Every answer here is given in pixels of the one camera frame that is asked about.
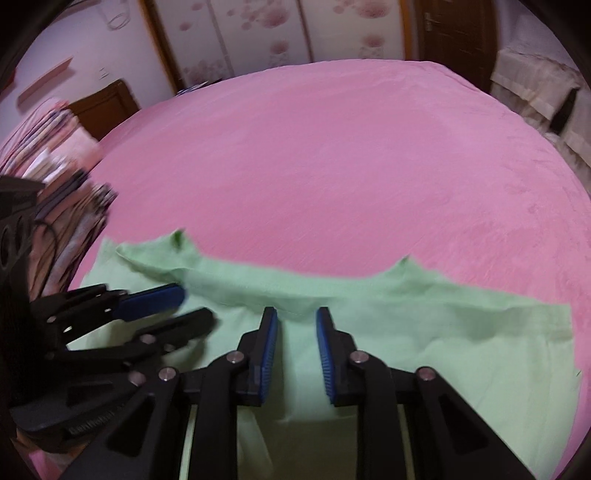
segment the door handle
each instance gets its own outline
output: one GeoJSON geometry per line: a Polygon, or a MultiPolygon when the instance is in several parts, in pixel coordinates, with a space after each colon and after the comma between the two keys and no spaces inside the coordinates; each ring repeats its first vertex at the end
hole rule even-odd
{"type": "Polygon", "coordinates": [[[425,12],[425,30],[428,32],[432,32],[433,31],[433,25],[440,25],[441,22],[438,22],[437,20],[433,20],[433,17],[431,17],[431,14],[429,12],[425,12]]]}

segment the stack of clothes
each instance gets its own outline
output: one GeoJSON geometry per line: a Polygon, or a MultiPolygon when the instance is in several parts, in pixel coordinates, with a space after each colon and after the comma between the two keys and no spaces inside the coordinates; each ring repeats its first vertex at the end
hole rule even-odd
{"type": "Polygon", "coordinates": [[[67,105],[45,101],[0,145],[0,174],[45,184],[30,256],[32,299],[67,290],[116,197],[108,184],[89,179],[89,171],[102,159],[100,146],[67,105]]]}

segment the pink bed cover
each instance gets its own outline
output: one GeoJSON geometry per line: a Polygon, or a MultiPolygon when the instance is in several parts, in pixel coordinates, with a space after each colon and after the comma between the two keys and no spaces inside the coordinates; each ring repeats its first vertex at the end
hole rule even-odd
{"type": "MultiPolygon", "coordinates": [[[[591,423],[591,202],[552,145],[432,63],[267,70],[140,111],[101,142],[103,236],[185,228],[212,257],[363,276],[411,254],[454,281],[573,309],[591,423]]],[[[89,271],[100,240],[73,283],[89,271]]]]}

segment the floral wardrobe door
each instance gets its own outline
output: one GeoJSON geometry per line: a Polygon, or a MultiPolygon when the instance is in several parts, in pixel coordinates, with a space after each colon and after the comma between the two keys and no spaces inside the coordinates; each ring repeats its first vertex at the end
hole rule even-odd
{"type": "Polygon", "coordinates": [[[401,59],[398,0],[154,0],[187,86],[283,65],[401,59]]]}

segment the bolt head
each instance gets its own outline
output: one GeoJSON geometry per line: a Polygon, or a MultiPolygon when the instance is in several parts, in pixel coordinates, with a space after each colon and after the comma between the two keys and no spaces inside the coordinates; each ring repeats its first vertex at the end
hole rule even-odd
{"type": "Polygon", "coordinates": [[[238,364],[244,360],[244,353],[239,350],[234,350],[226,355],[226,360],[231,364],[238,364]]]}
{"type": "Polygon", "coordinates": [[[145,343],[146,345],[151,345],[152,343],[154,343],[156,341],[156,337],[154,335],[150,335],[149,333],[146,333],[146,334],[142,335],[141,337],[139,337],[139,341],[142,343],[145,343]]]}
{"type": "Polygon", "coordinates": [[[133,383],[136,387],[140,387],[146,383],[146,376],[142,372],[132,371],[129,372],[127,379],[130,383],[133,383]]]}
{"type": "Polygon", "coordinates": [[[362,350],[356,350],[349,355],[349,358],[356,364],[363,364],[369,360],[369,355],[362,350]]]}
{"type": "Polygon", "coordinates": [[[422,367],[418,369],[418,377],[425,382],[430,382],[437,378],[437,374],[435,373],[435,370],[430,367],[422,367]]]}
{"type": "Polygon", "coordinates": [[[164,367],[158,372],[158,378],[164,382],[172,380],[177,376],[177,371],[172,367],[164,367]]]}

